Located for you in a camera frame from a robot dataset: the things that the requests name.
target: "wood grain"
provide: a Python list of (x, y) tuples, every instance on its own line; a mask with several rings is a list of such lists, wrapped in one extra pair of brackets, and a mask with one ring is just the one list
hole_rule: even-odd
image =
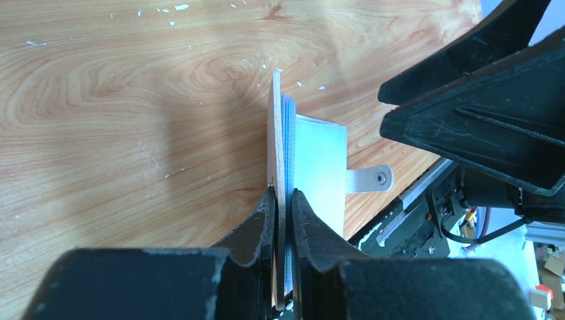
[(66, 250), (207, 246), (243, 220), (277, 68), (299, 113), (347, 126), (349, 168), (394, 169), (391, 192), (348, 196), (345, 237), (436, 159), (380, 138), (378, 87), (476, 24), (478, 0), (246, 2), (1, 2), (1, 318)]

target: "orange component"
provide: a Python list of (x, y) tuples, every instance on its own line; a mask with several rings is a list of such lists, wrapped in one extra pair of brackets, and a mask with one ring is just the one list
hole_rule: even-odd
[(537, 286), (536, 286), (536, 289), (549, 292), (549, 298), (550, 298), (551, 300), (553, 300), (553, 290), (551, 290), (548, 286), (546, 286), (546, 285), (537, 285)]

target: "screw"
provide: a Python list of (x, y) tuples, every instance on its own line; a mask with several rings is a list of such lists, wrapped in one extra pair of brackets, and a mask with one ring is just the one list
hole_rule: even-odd
[(376, 180), (381, 184), (384, 185), (384, 183), (386, 182), (386, 175), (383, 172), (380, 172), (377, 176), (376, 176)]

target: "wooden table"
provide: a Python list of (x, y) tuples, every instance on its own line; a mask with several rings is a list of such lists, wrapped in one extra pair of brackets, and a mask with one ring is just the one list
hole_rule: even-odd
[(478, 0), (2, 1), (0, 318), (66, 250), (207, 246), (244, 219), (277, 68), (299, 113), (347, 126), (350, 168), (394, 168), (347, 197), (350, 237), (436, 160), (380, 138), (379, 85), (479, 20)]

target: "black cable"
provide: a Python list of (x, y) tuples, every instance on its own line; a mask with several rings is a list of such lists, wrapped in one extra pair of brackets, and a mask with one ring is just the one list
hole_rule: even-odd
[(449, 232), (449, 230), (447, 230), (445, 228), (444, 222), (445, 220), (449, 217), (449, 215), (446, 215), (445, 217), (443, 217), (442, 221), (441, 221), (441, 226), (440, 229), (442, 231), (442, 233), (445, 235), (446, 238), (451, 239), (453, 241), (456, 242), (461, 242), (461, 243), (469, 243), (471, 245), (481, 245), (485, 242), (488, 242), (490, 240), (493, 240), (495, 238), (498, 238), (501, 235), (505, 235), (509, 232), (511, 232), (512, 230), (515, 230), (523, 225), (527, 225), (531, 222), (533, 222), (533, 220), (531, 220), (530, 218), (526, 218), (523, 217), (520, 220), (517, 220), (505, 227), (500, 228), (499, 230), (496, 230), (494, 232), (491, 232), (487, 235), (481, 236), (477, 239), (469, 239), (469, 238), (465, 238), (465, 237), (461, 237), (459, 235), (454, 235), (453, 233)]

